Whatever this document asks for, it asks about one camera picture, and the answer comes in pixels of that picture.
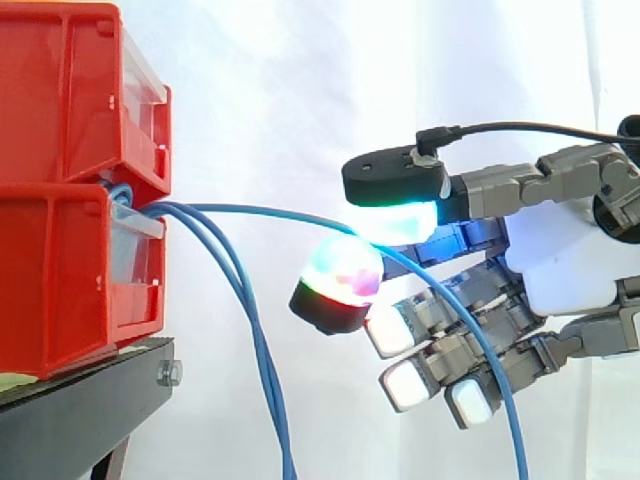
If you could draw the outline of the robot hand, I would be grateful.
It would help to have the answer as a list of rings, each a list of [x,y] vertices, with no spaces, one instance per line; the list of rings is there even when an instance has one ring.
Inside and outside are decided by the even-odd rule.
[[[315,251],[289,306],[327,335],[366,331],[395,410],[443,395],[460,428],[487,422],[505,397],[485,346],[513,391],[638,350],[637,139],[459,175],[416,143],[342,177],[372,222]]]

